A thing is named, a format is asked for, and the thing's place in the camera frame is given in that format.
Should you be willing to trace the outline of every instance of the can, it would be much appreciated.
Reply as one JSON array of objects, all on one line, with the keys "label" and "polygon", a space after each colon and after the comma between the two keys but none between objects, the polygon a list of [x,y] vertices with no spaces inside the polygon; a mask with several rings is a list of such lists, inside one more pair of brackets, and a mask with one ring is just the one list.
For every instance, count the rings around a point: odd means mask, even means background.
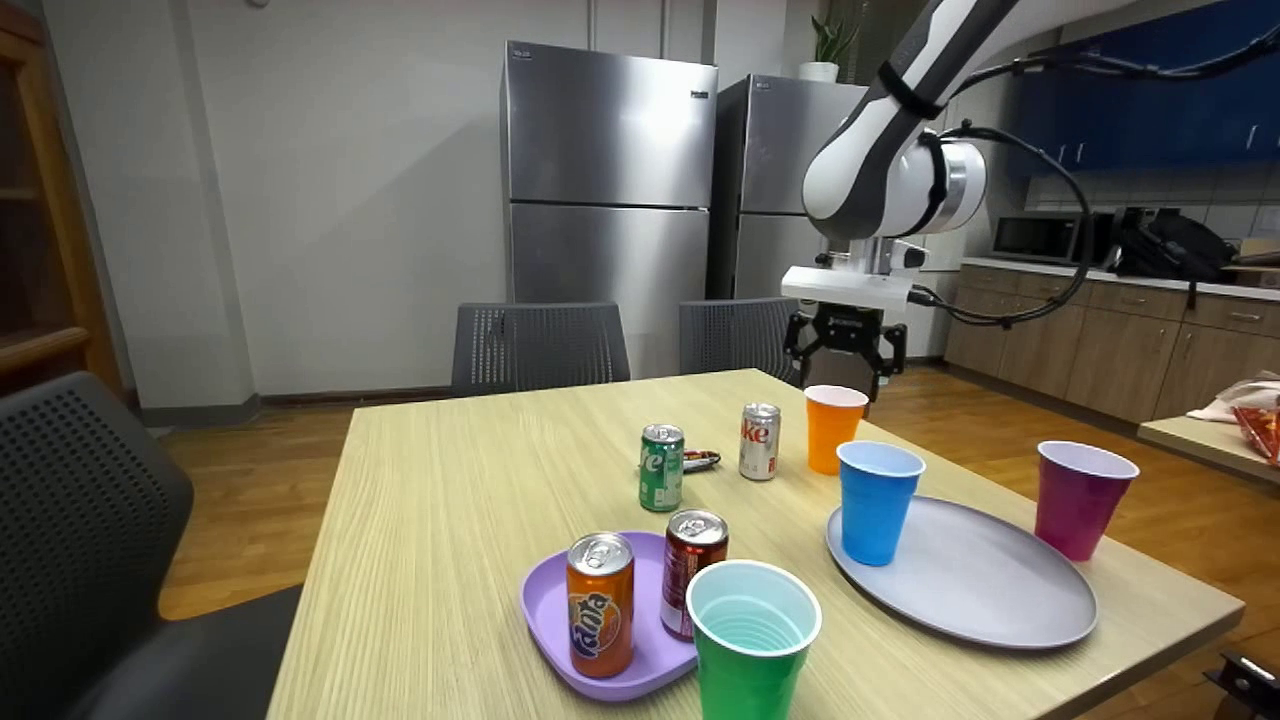
[{"label": "can", "polygon": [[568,657],[604,682],[631,663],[638,556],[622,533],[588,533],[568,551]]},{"label": "can", "polygon": [[782,444],[784,413],[777,404],[748,404],[743,432],[735,451],[735,473],[743,481],[777,476],[777,444]]},{"label": "can", "polygon": [[665,568],[665,630],[691,640],[691,621],[683,610],[688,582],[727,556],[727,525],[713,512],[682,512],[670,525],[670,568]]},{"label": "can", "polygon": [[647,423],[641,432],[641,507],[671,512],[683,487],[683,432],[675,423]]}]

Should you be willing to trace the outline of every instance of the green cup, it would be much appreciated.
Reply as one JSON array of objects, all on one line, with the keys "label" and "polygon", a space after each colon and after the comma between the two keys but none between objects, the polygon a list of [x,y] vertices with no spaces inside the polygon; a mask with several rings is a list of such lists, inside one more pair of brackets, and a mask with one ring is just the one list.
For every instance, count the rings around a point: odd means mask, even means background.
[{"label": "green cup", "polygon": [[691,577],[703,720],[787,718],[808,646],[824,625],[816,598],[784,568],[719,562]]}]

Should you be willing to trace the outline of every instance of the table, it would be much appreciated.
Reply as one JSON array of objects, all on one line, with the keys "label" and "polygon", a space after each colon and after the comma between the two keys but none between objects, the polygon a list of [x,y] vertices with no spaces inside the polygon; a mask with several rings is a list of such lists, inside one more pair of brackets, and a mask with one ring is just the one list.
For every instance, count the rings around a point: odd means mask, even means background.
[{"label": "table", "polygon": [[[735,476],[748,401],[784,409],[782,476]],[[1101,630],[1047,657],[979,651],[867,605],[824,551],[837,481],[803,473],[802,394],[766,371],[631,379],[559,394],[362,409],[304,582],[272,718],[601,718],[531,648],[519,586],[594,528],[647,528],[638,505],[641,423],[671,417],[725,467],[683,483],[683,507],[731,525],[731,556],[797,572],[824,605],[791,718],[1044,718],[1124,671],[1220,634],[1223,598],[1104,542],[1080,572]],[[903,444],[874,423],[860,438]],[[926,495],[1032,525],[1032,505],[926,450]],[[697,682],[607,718],[697,718]]]},{"label": "table", "polygon": [[1149,444],[1195,455],[1205,465],[1280,483],[1280,467],[1272,467],[1240,432],[1240,423],[1210,423],[1195,417],[1164,417],[1149,420],[1136,432]]}]

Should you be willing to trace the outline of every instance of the purple plate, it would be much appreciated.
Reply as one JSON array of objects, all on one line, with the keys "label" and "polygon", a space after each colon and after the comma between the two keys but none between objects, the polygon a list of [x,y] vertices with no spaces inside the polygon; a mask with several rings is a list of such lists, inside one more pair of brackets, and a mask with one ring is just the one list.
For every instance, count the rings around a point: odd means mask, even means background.
[{"label": "purple plate", "polygon": [[625,533],[625,542],[631,543],[631,556],[638,556],[638,621],[631,621],[638,657],[622,676],[594,682],[594,676],[581,676],[568,662],[565,551],[540,562],[524,577],[524,592],[519,592],[531,646],[543,651],[543,662],[568,689],[601,705],[627,705],[647,691],[662,691],[682,676],[688,676],[697,657],[691,646],[670,637],[662,621],[670,542],[654,533]]}]

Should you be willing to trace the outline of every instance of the refrigerator door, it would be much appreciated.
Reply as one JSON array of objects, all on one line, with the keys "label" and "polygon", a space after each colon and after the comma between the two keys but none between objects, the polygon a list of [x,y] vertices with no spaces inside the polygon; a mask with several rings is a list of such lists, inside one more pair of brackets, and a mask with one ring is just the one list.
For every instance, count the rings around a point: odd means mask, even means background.
[{"label": "refrigerator door", "polygon": [[713,203],[717,67],[510,43],[510,199]]},{"label": "refrigerator door", "polygon": [[675,371],[682,302],[703,295],[709,211],[510,203],[512,295],[615,302],[631,377]]},{"label": "refrigerator door", "polygon": [[740,209],[743,211],[803,211],[802,190],[808,161],[833,142],[866,90],[753,77]]},{"label": "refrigerator door", "polygon": [[782,295],[791,265],[813,265],[829,240],[808,215],[740,215],[735,295]]}]

